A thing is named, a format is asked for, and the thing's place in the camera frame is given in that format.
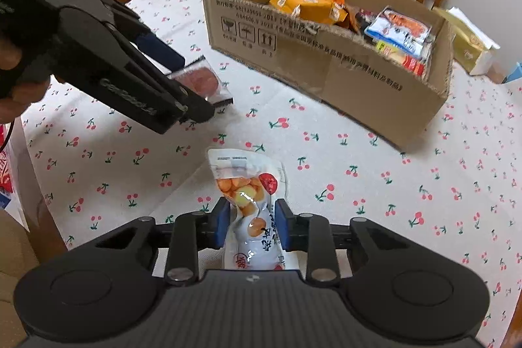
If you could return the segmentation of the person left hand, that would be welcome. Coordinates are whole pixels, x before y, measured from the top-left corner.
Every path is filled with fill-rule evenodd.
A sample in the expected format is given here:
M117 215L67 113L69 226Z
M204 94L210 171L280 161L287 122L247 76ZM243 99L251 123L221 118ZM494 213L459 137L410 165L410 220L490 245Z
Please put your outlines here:
M1 70L15 69L22 59L22 52L10 41L1 39ZM43 82L28 82L13 86L8 95L1 99L0 119L8 124L19 117L27 108L44 98L50 85L50 78Z

